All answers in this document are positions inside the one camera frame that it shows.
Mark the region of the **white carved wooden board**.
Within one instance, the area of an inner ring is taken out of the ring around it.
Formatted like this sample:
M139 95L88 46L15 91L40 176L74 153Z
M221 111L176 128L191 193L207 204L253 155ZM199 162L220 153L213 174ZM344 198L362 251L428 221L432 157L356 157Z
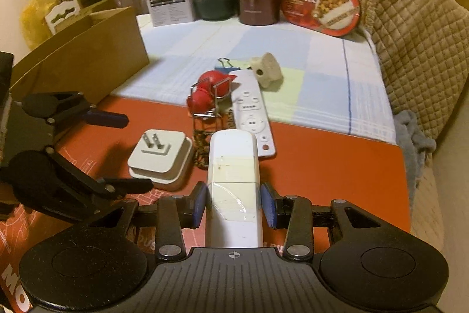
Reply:
M67 18L79 15L80 10L78 0L63 1L52 7L51 11L45 16L45 21L50 32L55 35L57 33L57 26Z

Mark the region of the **blue checked tablecloth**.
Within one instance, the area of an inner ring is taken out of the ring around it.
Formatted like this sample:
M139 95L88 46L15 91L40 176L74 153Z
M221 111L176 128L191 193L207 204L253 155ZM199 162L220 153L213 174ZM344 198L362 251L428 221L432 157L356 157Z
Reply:
M114 95L183 106L191 85L222 59L245 69L272 53L283 80L263 92L270 121L396 140L378 58L360 30L339 38L288 22L246 26L232 18L155 27L147 15L137 22L149 65Z

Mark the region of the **quilted beige chair cover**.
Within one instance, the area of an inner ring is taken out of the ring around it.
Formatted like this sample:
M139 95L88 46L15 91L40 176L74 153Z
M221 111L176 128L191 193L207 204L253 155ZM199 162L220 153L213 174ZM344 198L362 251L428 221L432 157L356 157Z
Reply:
M394 114L437 139L468 80L468 10L455 0L362 0Z

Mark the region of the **blue binder clip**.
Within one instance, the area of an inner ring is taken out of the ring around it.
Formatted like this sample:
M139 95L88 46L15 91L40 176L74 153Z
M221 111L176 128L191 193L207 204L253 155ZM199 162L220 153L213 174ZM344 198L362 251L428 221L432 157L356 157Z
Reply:
M218 58L214 69L223 74L229 74L230 72L238 71L240 67L234 66L228 58Z

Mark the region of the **open cardboard box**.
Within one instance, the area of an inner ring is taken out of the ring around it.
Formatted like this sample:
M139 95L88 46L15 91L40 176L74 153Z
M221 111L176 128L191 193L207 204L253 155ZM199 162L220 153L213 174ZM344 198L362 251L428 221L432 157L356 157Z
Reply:
M79 91L97 104L149 64L132 7L107 9L78 19L13 67L10 92Z

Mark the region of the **white remote control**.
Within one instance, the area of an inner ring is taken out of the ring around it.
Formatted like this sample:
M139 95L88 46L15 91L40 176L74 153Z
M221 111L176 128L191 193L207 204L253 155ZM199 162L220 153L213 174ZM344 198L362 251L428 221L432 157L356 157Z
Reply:
M258 80L248 69L230 75L234 76L230 97L236 128L255 135L259 157L274 156L276 148Z

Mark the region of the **white rectangular device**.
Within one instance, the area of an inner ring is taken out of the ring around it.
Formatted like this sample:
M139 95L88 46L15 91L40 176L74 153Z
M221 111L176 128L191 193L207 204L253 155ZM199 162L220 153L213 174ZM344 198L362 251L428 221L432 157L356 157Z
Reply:
M256 138L244 130L220 130L210 140L205 245L256 248L262 244Z

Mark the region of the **grey cloth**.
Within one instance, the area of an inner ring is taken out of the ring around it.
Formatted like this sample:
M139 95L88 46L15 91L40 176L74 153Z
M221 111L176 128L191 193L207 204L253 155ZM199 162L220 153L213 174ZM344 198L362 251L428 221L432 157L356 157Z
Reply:
M411 110L402 110L393 116L396 143L405 160L406 182L410 210L420 182L427 157L436 150L436 141L427 137L418 125L417 115Z

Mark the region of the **red toy figure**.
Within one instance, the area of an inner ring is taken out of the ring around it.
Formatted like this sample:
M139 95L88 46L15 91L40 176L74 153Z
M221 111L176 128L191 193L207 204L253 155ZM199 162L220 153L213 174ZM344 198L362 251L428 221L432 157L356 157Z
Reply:
M195 89L187 97L187 106L192 114L205 114L215 107L215 98L223 98L230 92L235 75L217 70L204 72L198 79Z

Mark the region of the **yellow plastic bag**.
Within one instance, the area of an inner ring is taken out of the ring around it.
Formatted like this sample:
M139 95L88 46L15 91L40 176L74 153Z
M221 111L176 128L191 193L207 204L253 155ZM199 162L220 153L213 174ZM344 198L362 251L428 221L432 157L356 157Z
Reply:
M22 10L20 27L30 50L34 50L52 36L45 17L60 0L30 0Z

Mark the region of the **red oval food package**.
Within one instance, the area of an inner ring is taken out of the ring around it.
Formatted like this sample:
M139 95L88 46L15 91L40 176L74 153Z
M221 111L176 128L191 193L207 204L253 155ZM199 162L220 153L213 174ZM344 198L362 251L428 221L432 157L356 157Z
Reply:
M359 0L281 0L286 20L328 36L351 33L361 17Z

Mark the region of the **white power adapter plug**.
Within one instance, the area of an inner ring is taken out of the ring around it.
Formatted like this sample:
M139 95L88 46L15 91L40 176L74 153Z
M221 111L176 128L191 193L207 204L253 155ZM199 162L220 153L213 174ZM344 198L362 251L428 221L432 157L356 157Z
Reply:
M182 187L193 151L192 139L181 131L148 129L130 154L129 173L151 180L157 189L174 192Z

